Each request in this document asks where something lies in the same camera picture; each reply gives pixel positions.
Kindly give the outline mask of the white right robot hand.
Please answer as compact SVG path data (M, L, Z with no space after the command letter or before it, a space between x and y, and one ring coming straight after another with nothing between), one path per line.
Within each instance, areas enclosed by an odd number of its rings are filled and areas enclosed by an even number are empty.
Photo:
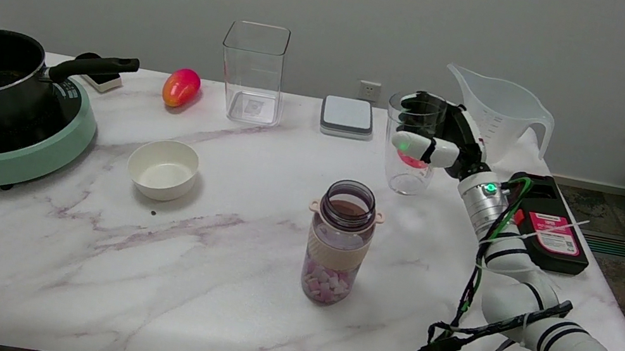
M402 156L456 180L489 172L485 142L464 105L424 91L397 95L390 143Z

